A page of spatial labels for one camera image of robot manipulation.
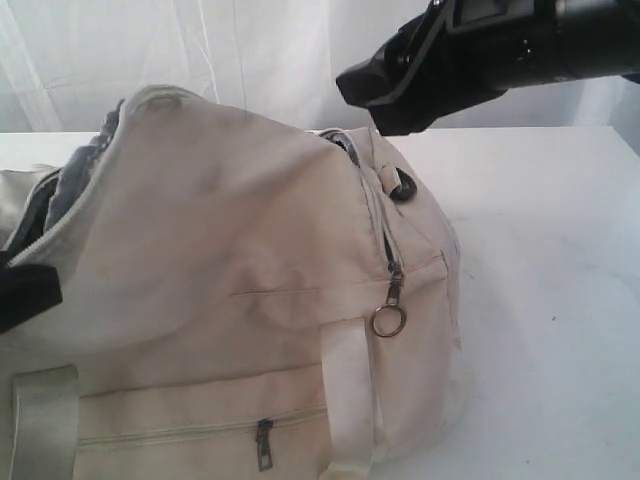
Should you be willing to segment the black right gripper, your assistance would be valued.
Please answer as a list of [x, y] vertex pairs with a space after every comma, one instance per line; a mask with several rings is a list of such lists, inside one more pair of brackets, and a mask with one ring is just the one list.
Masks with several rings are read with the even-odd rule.
[[[441, 27], [440, 10], [426, 9], [336, 78], [343, 100], [367, 107], [383, 136], [420, 133], [506, 90], [639, 71], [636, 1], [441, 5]], [[423, 57], [420, 83], [394, 91]]]

